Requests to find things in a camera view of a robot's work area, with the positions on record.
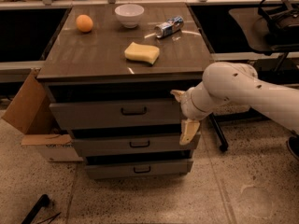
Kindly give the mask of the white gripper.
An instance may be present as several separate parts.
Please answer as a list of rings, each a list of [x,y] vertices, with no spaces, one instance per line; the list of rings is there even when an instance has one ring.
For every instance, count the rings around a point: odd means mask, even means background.
[[[181,121],[181,135],[179,143],[188,145],[197,134],[200,122],[216,108],[226,105],[227,101],[212,96],[203,82],[187,91],[171,90],[170,93],[180,103],[182,113],[187,119]]]

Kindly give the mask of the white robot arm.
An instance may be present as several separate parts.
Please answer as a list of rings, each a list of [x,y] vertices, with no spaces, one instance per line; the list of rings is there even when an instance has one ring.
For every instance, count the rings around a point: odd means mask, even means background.
[[[253,66],[245,63],[210,64],[202,81],[186,91],[172,90],[185,119],[181,122],[181,145],[189,144],[200,121],[230,102],[248,105],[274,122],[299,133],[299,90],[258,79]]]

